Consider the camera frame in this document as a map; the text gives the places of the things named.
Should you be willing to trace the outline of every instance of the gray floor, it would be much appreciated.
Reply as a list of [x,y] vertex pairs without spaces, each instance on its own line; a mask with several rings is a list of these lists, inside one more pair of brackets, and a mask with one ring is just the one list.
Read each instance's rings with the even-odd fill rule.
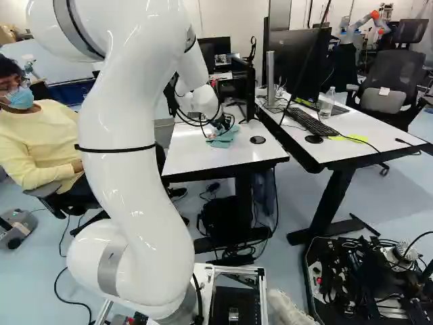
[[[432,125],[433,114],[423,112],[410,132],[433,142]],[[347,218],[352,212],[374,225],[383,238],[395,240],[413,239],[424,231],[433,230],[433,173],[430,171],[433,157],[427,154],[404,157],[390,162],[390,166],[391,172],[386,178],[379,176],[379,167],[358,170],[337,218]],[[301,248],[289,246],[285,234],[309,224],[329,177],[329,171],[308,174],[294,160],[277,167],[280,224],[265,253],[256,262],[266,268],[268,287],[285,290],[301,307],[306,306],[299,262]],[[198,237],[194,227],[196,215],[204,202],[198,194],[204,191],[206,184],[208,182],[186,184],[188,196],[176,203],[179,211],[191,219],[194,238]],[[221,184],[219,196],[230,195],[232,181]],[[23,195],[10,181],[0,185],[0,206],[2,211],[43,208],[39,201]],[[37,211],[35,215],[39,218],[39,227],[22,247],[15,252],[0,251],[0,324],[85,325],[87,312],[81,307],[61,303],[53,293],[55,277],[65,267],[65,259],[59,257],[58,242],[66,220],[55,219],[47,211]],[[77,223],[78,218],[71,218],[71,227]],[[67,236],[64,252],[70,241],[71,237]],[[429,249],[432,241],[433,237],[425,237],[417,245],[426,261],[433,258]],[[212,254],[196,257],[197,262],[212,258]],[[60,279],[59,292],[66,299],[89,304],[93,319],[96,317],[102,299],[79,287],[70,274]],[[130,313],[121,307],[114,311]]]

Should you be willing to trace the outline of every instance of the blue face mask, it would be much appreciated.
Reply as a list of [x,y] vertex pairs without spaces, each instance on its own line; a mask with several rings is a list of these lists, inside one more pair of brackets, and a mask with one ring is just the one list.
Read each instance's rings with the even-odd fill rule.
[[8,104],[10,108],[15,108],[16,110],[27,110],[33,106],[33,96],[32,91],[29,88],[18,88],[17,91],[9,93],[6,98],[11,102]]

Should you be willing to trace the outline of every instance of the dark hair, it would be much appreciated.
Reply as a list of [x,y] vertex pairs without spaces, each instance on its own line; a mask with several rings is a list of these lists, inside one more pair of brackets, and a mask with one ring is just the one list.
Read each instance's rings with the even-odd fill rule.
[[10,77],[13,74],[17,74],[19,77],[24,76],[22,69],[15,61],[0,54],[0,78]]

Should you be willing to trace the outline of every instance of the black desk frame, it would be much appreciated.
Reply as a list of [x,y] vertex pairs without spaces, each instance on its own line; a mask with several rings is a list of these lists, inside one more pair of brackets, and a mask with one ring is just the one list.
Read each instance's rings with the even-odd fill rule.
[[389,160],[415,154],[420,150],[433,155],[433,145],[426,143],[419,146],[411,146],[398,150],[320,164],[298,142],[290,137],[277,122],[264,112],[263,109],[258,110],[257,115],[265,127],[282,144],[284,149],[289,152],[307,172],[317,174],[322,172],[324,168],[333,171],[310,227],[308,229],[291,232],[287,235],[288,242],[293,246],[308,244],[316,236],[336,236],[362,230],[365,227],[364,223],[356,219],[332,222],[332,219],[335,217],[346,195],[352,177],[358,168],[378,165]]
[[[241,213],[237,216],[240,222],[251,225],[252,223],[252,177],[255,173],[260,173],[268,169],[274,168],[278,163],[289,161],[289,157],[264,160],[260,162],[250,162],[247,164],[232,165],[227,167],[219,167],[213,169],[204,169],[201,171],[192,171],[188,173],[180,173],[174,175],[162,176],[164,181],[170,183],[180,183],[186,181],[204,181],[209,179],[235,178],[236,196],[240,200]],[[240,244],[243,242],[252,242],[257,240],[266,240],[270,238],[271,229],[269,227],[254,227],[251,228],[249,238],[242,238],[238,241],[232,241],[230,238],[227,241],[215,242],[209,237],[203,237],[194,240],[194,249],[196,254],[211,252],[214,249],[218,250],[232,244]]]

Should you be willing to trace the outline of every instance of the water bottle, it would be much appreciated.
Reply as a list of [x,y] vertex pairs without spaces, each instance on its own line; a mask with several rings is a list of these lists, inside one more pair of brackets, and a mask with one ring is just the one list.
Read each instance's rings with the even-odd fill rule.
[[325,94],[326,101],[323,100],[320,106],[319,116],[320,118],[328,118],[332,114],[332,108],[335,104],[336,88],[331,87]]

